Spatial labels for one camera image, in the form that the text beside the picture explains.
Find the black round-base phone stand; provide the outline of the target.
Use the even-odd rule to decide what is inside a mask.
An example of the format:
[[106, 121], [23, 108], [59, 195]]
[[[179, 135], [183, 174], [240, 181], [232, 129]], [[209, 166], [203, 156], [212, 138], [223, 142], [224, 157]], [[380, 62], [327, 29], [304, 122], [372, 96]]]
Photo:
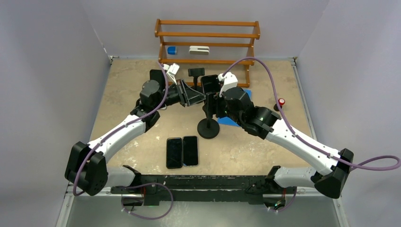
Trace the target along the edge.
[[198, 85], [198, 78], [201, 76], [205, 75], [205, 69], [204, 68], [192, 68], [188, 69], [188, 76], [192, 77], [193, 79], [193, 85], [192, 88], [197, 91], [201, 91], [202, 87], [201, 85]]

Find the black smartphone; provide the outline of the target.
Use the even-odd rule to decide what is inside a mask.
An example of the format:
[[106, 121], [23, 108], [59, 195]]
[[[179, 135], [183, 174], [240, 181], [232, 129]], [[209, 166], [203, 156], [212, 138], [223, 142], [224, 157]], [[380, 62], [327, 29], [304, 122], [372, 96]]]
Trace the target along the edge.
[[182, 138], [168, 138], [166, 141], [166, 167], [178, 169], [183, 166]]

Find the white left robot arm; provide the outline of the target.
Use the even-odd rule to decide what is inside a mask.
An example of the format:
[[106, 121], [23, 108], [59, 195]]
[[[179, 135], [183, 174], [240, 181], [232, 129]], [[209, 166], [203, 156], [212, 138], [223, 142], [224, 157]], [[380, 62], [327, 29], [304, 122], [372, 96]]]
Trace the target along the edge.
[[108, 161], [127, 143], [151, 129], [160, 114], [158, 109], [179, 103], [186, 107], [205, 101], [202, 92], [184, 81], [176, 85], [148, 80], [142, 85], [135, 108], [117, 126], [89, 143], [77, 142], [71, 148], [65, 178], [73, 184], [73, 195], [94, 196], [107, 186]]

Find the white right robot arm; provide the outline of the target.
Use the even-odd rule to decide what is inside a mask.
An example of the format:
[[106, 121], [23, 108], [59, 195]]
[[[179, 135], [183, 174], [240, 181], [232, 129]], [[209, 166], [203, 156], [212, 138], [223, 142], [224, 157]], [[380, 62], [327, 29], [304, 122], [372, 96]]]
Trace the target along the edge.
[[204, 111], [207, 116], [228, 117], [245, 132], [275, 143], [310, 165], [310, 168], [274, 166], [265, 180], [270, 192], [288, 187], [310, 187], [321, 194], [338, 199], [350, 173], [354, 154], [344, 148], [329, 148], [302, 132], [287, 126], [277, 112], [255, 106], [249, 95], [240, 87], [227, 90], [223, 95], [206, 94]]

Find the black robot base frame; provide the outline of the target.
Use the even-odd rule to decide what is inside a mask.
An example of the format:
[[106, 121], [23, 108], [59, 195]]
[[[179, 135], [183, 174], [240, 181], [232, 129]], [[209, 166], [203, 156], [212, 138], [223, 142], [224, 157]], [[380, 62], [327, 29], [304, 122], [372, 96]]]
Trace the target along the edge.
[[308, 169], [300, 174], [280, 168], [264, 175], [142, 175], [129, 171], [127, 176], [109, 175], [108, 178], [86, 181], [77, 192], [95, 196], [105, 188], [111, 194], [144, 195], [146, 206], [157, 206], [162, 201], [246, 202], [267, 207], [284, 206], [283, 194], [295, 194], [298, 188], [314, 188], [324, 196], [337, 199], [342, 184], [338, 180], [321, 177]]

